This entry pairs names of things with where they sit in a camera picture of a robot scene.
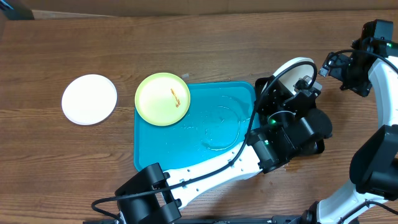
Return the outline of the white plate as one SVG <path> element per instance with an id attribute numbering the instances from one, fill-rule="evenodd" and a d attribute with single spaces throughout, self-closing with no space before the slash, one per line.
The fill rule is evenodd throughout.
<path id="1" fill-rule="evenodd" d="M 117 89 L 111 80 L 102 75 L 87 74 L 76 78 L 66 87 L 61 106 L 69 121 L 89 126 L 107 119 L 117 101 Z"/>
<path id="2" fill-rule="evenodd" d="M 280 72 L 290 67 L 291 65 L 295 65 L 299 62 L 312 62 L 313 60 L 307 57 L 296 57 L 288 62 L 284 63 L 281 67 L 279 67 L 271 76 L 271 78 L 275 78 Z M 311 65 L 300 65 L 288 71 L 285 75 L 279 78 L 283 90 L 286 90 L 286 94 L 288 96 L 294 96 L 296 94 L 294 85 L 298 82 L 299 78 L 303 78 L 304 76 L 308 76 L 312 78 L 313 76 L 313 67 Z"/>

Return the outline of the yellow-green plate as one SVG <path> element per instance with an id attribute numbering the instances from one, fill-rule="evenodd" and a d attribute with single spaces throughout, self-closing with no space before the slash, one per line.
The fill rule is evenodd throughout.
<path id="1" fill-rule="evenodd" d="M 178 76 L 160 72 L 145 78 L 137 87 L 134 102 L 144 121 L 168 126 L 180 121 L 190 107 L 190 90 Z"/>

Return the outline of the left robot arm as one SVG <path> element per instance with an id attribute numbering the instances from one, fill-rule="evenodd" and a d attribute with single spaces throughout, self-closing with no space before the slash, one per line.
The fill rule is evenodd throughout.
<path id="1" fill-rule="evenodd" d="M 316 107 L 322 86 L 306 78 L 288 83 L 260 78 L 255 83 L 255 111 L 260 127 L 219 156 L 179 169 L 155 163 L 139 171 L 115 192 L 117 223 L 172 223 L 202 193 L 268 173 L 297 156 L 321 154 L 331 136 L 329 117 Z"/>

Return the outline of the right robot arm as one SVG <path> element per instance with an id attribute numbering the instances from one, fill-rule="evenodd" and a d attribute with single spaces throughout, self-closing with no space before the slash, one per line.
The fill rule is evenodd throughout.
<path id="1" fill-rule="evenodd" d="M 397 44 L 385 37 L 362 37 L 345 51 L 330 53 L 320 70 L 341 69 L 343 82 L 358 72 L 374 88 L 379 129 L 354 154 L 347 181 L 332 196 L 315 202 L 294 223 L 356 223 L 368 209 L 379 206 L 393 214 L 387 201 L 397 200 Z"/>

